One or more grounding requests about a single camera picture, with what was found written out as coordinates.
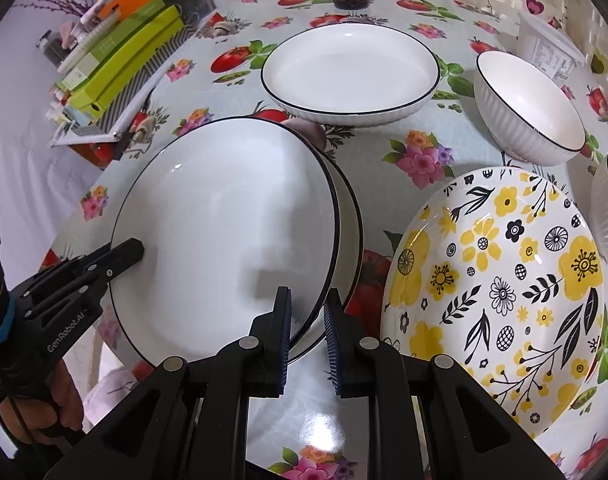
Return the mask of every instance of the heart pattern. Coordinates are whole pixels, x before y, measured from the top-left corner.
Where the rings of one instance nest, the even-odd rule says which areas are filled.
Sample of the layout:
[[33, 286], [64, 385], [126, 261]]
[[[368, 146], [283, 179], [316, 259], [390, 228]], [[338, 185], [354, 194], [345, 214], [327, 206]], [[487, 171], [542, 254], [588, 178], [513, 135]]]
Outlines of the heart pattern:
[[526, 8], [530, 14], [541, 14], [544, 12], [544, 4], [537, 0], [526, 0]]

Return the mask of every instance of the black rim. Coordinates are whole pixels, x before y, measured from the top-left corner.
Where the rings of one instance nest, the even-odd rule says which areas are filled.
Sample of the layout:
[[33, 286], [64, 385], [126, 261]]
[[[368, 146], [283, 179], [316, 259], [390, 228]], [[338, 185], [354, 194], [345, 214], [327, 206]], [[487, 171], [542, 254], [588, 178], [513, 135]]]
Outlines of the black rim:
[[394, 32], [397, 32], [399, 34], [403, 34], [404, 36], [407, 36], [408, 38], [411, 38], [413, 41], [416, 41], [417, 43], [419, 43], [421, 46], [423, 46], [428, 51], [429, 54], [431, 54], [431, 56], [433, 56], [433, 61], [435, 62], [435, 67], [437, 68], [437, 78], [435, 79], [435, 82], [433, 83], [433, 86], [431, 87], [431, 89], [428, 90], [421, 97], [418, 97], [417, 99], [414, 99], [413, 101], [410, 101], [410, 102], [405, 103], [403, 105], [394, 106], [392, 108], [383, 108], [382, 110], [373, 110], [372, 112], [330, 112], [330, 111], [324, 111], [324, 110], [313, 110], [312, 108], [304, 108], [302, 106], [298, 106], [298, 105], [294, 105], [292, 103], [289, 103], [288, 101], [284, 101], [284, 99], [281, 99], [280, 97], [277, 97], [270, 90], [270, 88], [268, 88], [268, 85], [266, 84], [266, 82], [264, 81], [264, 78], [263, 78], [264, 68], [266, 67], [266, 63], [268, 63], [268, 60], [271, 58], [271, 56], [275, 52], [277, 52], [282, 45], [288, 43], [293, 38], [296, 38], [296, 37], [298, 37], [298, 36], [300, 36], [302, 34], [306, 34], [307, 32], [311, 32], [313, 30], [316, 30], [315, 28], [309, 28], [309, 29], [307, 29], [307, 30], [305, 30], [303, 32], [300, 32], [299, 34], [296, 34], [295, 36], [292, 36], [292, 37], [288, 38], [286, 41], [280, 43], [279, 46], [275, 50], [273, 50], [270, 54], [268, 54], [268, 57], [266, 58], [266, 62], [264, 62], [264, 65], [261, 67], [260, 79], [261, 79], [261, 85], [264, 87], [264, 90], [266, 90], [268, 92], [268, 94], [271, 96], [271, 98], [273, 98], [277, 102], [284, 103], [286, 106], [289, 106], [289, 107], [292, 107], [292, 108], [296, 108], [297, 110], [302, 110], [304, 112], [311, 112], [311, 113], [314, 113], [314, 114], [337, 115], [337, 116], [368, 116], [368, 115], [374, 115], [374, 114], [383, 114], [385, 112], [392, 112], [394, 110], [400, 110], [401, 108], [405, 108], [405, 107], [414, 105], [415, 103], [418, 103], [422, 99], [424, 99], [427, 96], [429, 96], [437, 88], [437, 85], [439, 84], [439, 74], [440, 74], [440, 71], [439, 71], [439, 62], [437, 62], [437, 58], [433, 54], [433, 51], [431, 51], [426, 45], [424, 45], [423, 43], [421, 43], [421, 41], [418, 40], [417, 38], [414, 38], [410, 34], [406, 34], [405, 32], [402, 32], [401, 30], [397, 30], [397, 29], [392, 28], [392, 27], [386, 27], [385, 25], [375, 25], [374, 23], [372, 23], [372, 24], [371, 23], [334, 23], [332, 25], [324, 25], [323, 27], [318, 27], [318, 28], [341, 27], [342, 25], [360, 25], [360, 26], [363, 25], [364, 27], [382, 27], [382, 28], [387, 28], [387, 29], [393, 30]]
[[[500, 99], [500, 101], [502, 103], [504, 103], [510, 109], [511, 112], [513, 112], [517, 117], [519, 117], [519, 119], [521, 119], [522, 121], [524, 121], [528, 126], [530, 126], [533, 130], [535, 130], [536, 133], [538, 133], [539, 135], [541, 135], [542, 137], [544, 137], [546, 140], [548, 140], [549, 142], [552, 142], [555, 146], [559, 146], [562, 150], [566, 150], [567, 152], [579, 153], [581, 151], [583, 145], [580, 146], [580, 147], [578, 147], [576, 150], [574, 150], [572, 148], [568, 148], [567, 146], [562, 146], [558, 142], [552, 140], [546, 134], [543, 134], [542, 132], [540, 132], [537, 128], [535, 128], [535, 126], [533, 126], [527, 120], [525, 120], [520, 114], [517, 113], [517, 111], [515, 110], [515, 108], [513, 108], [512, 106], [510, 106], [504, 100], [504, 98], [498, 94], [497, 90], [495, 90], [495, 88], [493, 88], [492, 85], [488, 82], [488, 79], [486, 79], [486, 76], [484, 75], [484, 72], [482, 72], [481, 67], [479, 67], [479, 58], [482, 57], [484, 54], [489, 54], [490, 52], [494, 52], [494, 51], [482, 52], [479, 56], [477, 56], [476, 65], [477, 65], [477, 72], [479, 72], [479, 75], [482, 76], [482, 79], [488, 85], [488, 88], [490, 88], [490, 90], [492, 90], [492, 93], [494, 93]], [[575, 110], [575, 114], [577, 114], [577, 117], [580, 120], [581, 127], [583, 129], [585, 129], [584, 126], [583, 126], [583, 121], [581, 121], [581, 117], [580, 117], [579, 113], [577, 112], [577, 110]]]
[[[358, 248], [359, 260], [357, 261], [357, 269], [355, 269], [355, 276], [353, 277], [353, 283], [351, 283], [351, 288], [349, 289], [349, 292], [346, 295], [346, 300], [344, 300], [344, 302], [342, 304], [342, 307], [344, 309], [346, 309], [349, 301], [353, 297], [355, 289], [357, 288], [357, 283], [359, 283], [359, 275], [361, 273], [361, 259], [362, 259], [362, 255], [364, 253], [364, 225], [363, 225], [363, 222], [361, 219], [361, 210], [359, 209], [359, 203], [357, 202], [357, 197], [355, 196], [353, 186], [351, 186], [351, 183], [348, 181], [348, 179], [346, 178], [346, 175], [343, 173], [343, 171], [340, 170], [340, 167], [337, 165], [337, 163], [334, 160], [332, 160], [328, 155], [326, 155], [324, 152], [320, 152], [320, 153], [324, 156], [324, 158], [328, 162], [330, 162], [333, 165], [335, 170], [337, 170], [337, 173], [340, 174], [342, 180], [346, 184], [346, 188], [348, 189], [349, 193], [351, 194], [351, 198], [353, 199], [353, 204], [355, 206], [355, 213], [357, 215], [357, 225], [358, 225], [358, 230], [359, 230], [359, 248]], [[315, 341], [313, 341], [313, 343], [310, 346], [308, 346], [301, 354], [297, 354], [292, 359], [289, 359], [289, 364], [297, 361], [298, 359], [300, 359], [303, 356], [305, 356], [306, 354], [308, 354], [313, 348], [315, 348], [317, 345], [319, 345], [319, 343], [321, 343], [324, 340], [324, 337], [325, 337], [325, 332], [322, 332], [322, 334]]]
[[[233, 119], [263, 121], [265, 123], [275, 124], [275, 125], [279, 126], [280, 128], [286, 130], [287, 132], [290, 132], [292, 135], [295, 135], [303, 143], [303, 145], [305, 145], [312, 152], [313, 156], [316, 158], [319, 166], [322, 168], [322, 171], [324, 172], [326, 181], [328, 183], [328, 188], [329, 188], [329, 191], [331, 194], [331, 200], [333, 202], [333, 210], [335, 213], [335, 228], [334, 228], [334, 234], [333, 234], [333, 237], [334, 237], [333, 238], [333, 252], [331, 255], [331, 261], [330, 261], [330, 266], [328, 269], [328, 274], [326, 275], [326, 279], [324, 281], [324, 286], [322, 287], [322, 291], [319, 294], [319, 297], [317, 298], [317, 301], [315, 302], [315, 306], [313, 307], [311, 313], [308, 314], [308, 317], [306, 318], [306, 320], [304, 321], [304, 323], [302, 324], [300, 329], [297, 330], [295, 335], [290, 339], [290, 348], [292, 348], [302, 338], [302, 336], [308, 331], [308, 329], [310, 328], [310, 326], [312, 325], [314, 320], [319, 315], [319, 311], [321, 310], [322, 305], [324, 304], [325, 298], [328, 294], [328, 291], [331, 288], [331, 280], [333, 278], [333, 274], [335, 273], [335, 265], [337, 264], [337, 254], [339, 252], [339, 241], [340, 241], [340, 213], [339, 213], [339, 202], [337, 200], [337, 192], [335, 191], [335, 186], [333, 185], [333, 180], [332, 180], [331, 174], [328, 171], [327, 167], [325, 166], [324, 161], [321, 159], [321, 155], [319, 154], [319, 152], [304, 137], [302, 137], [295, 130], [292, 130], [291, 128], [289, 128], [287, 126], [284, 126], [283, 124], [275, 123], [274, 121], [269, 121], [267, 119], [262, 119], [259, 117], [248, 117], [248, 116], [226, 117], [226, 118], [222, 118], [222, 119], [217, 119], [215, 121], [211, 121], [210, 123], [207, 123], [207, 124], [219, 123], [221, 121], [229, 121], [229, 120], [233, 120]], [[159, 156], [159, 154], [162, 153], [165, 149], [167, 149], [171, 144], [178, 142], [182, 137], [189, 135], [190, 133], [194, 132], [195, 130], [191, 130], [190, 132], [184, 134], [183, 136], [177, 137], [177, 139], [174, 139], [171, 142], [169, 142], [162, 150], [160, 150], [158, 153], [156, 153], [155, 156], [146, 163], [146, 166], [144, 166], [144, 168], [142, 168], [142, 170], [140, 171], [140, 174], [138, 174], [138, 176], [135, 179], [135, 181], [133, 182], [133, 184], [131, 184], [131, 186], [129, 187], [129, 190], [126, 193], [126, 197], [124, 197], [124, 201], [122, 202], [122, 205], [120, 206], [120, 210], [117, 213], [117, 216], [115, 218], [115, 223], [113, 224], [113, 232], [111, 233], [111, 247], [113, 247], [113, 238], [115, 235], [115, 229], [117, 227], [118, 221], [120, 220], [120, 216], [122, 214], [122, 209], [124, 208], [124, 204], [126, 204], [126, 201], [128, 200], [130, 192], [135, 187], [135, 184], [137, 184], [137, 182], [140, 179], [140, 177], [142, 176], [142, 174], [146, 171], [146, 168], [148, 168], [149, 165], [151, 165], [151, 163], [154, 160], [156, 160], [156, 158]], [[122, 332], [126, 336], [126, 339], [130, 343], [130, 345], [135, 349], [135, 352], [137, 352], [144, 361], [146, 361], [151, 366], [156, 366], [156, 365], [152, 364], [152, 362], [149, 361], [146, 358], [146, 356], [144, 356], [142, 354], [142, 352], [140, 352], [140, 350], [135, 345], [135, 343], [133, 343], [133, 341], [130, 339], [124, 325], [122, 324], [122, 320], [120, 319], [120, 315], [118, 314], [118, 310], [115, 306], [115, 301], [113, 299], [113, 289], [111, 287], [110, 282], [109, 282], [109, 294], [111, 295], [111, 303], [113, 304], [113, 312], [115, 313], [117, 322], [120, 324], [120, 328], [122, 329]]]

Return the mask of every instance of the screw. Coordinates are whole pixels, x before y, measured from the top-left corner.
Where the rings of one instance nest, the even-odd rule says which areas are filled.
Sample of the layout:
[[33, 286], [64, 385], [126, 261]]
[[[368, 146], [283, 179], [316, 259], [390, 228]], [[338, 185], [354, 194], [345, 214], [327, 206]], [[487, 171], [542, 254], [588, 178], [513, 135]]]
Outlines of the screw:
[[444, 368], [444, 370], [447, 370], [448, 368], [452, 367], [453, 364], [455, 364], [455, 362], [453, 361], [453, 358], [449, 355], [440, 354], [435, 357], [435, 365], [439, 368]]
[[164, 361], [164, 370], [167, 372], [176, 372], [181, 368], [183, 361], [181, 357], [169, 357]]
[[366, 350], [374, 350], [379, 346], [379, 341], [374, 337], [363, 337], [359, 340], [359, 346]]
[[239, 340], [239, 346], [244, 350], [250, 350], [260, 344], [260, 340], [253, 335], [246, 335]]

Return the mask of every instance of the stacked plates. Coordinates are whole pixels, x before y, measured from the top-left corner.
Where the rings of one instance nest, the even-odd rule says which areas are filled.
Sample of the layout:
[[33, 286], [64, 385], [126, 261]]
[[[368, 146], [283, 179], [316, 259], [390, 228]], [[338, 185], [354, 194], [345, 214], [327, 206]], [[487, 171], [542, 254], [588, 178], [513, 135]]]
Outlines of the stacked plates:
[[330, 287], [345, 301], [353, 292], [361, 218], [341, 171], [299, 134], [230, 118], [179, 137], [146, 165], [111, 244], [130, 237], [145, 256], [110, 292], [146, 361], [215, 355], [272, 310], [280, 285], [292, 291], [293, 360], [319, 341]]

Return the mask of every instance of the white plate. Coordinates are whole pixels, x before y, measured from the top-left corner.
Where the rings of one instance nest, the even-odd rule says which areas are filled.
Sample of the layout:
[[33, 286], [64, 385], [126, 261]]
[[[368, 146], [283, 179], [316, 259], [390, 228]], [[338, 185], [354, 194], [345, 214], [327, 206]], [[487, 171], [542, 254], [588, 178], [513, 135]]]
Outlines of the white plate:
[[578, 209], [543, 176], [473, 171], [406, 230], [381, 336], [421, 359], [451, 355], [534, 437], [570, 405], [595, 358], [601, 265]]
[[426, 104], [437, 88], [439, 65], [423, 43], [404, 32], [338, 23], [278, 46], [261, 69], [261, 82], [295, 116], [372, 126], [399, 120]]
[[[340, 247], [331, 287], [337, 289], [341, 303], [346, 308], [359, 281], [361, 270], [361, 253], [364, 248], [361, 213], [357, 197], [346, 176], [328, 155], [325, 153], [322, 155], [333, 179], [340, 205]], [[290, 349], [289, 363], [312, 350], [322, 339], [324, 339], [324, 312], [320, 311], [310, 330]]]
[[255, 118], [214, 121], [157, 154], [129, 190], [112, 245], [142, 240], [142, 262], [111, 283], [124, 333], [153, 365], [216, 354], [292, 291], [291, 344], [331, 285], [339, 209], [321, 156]]

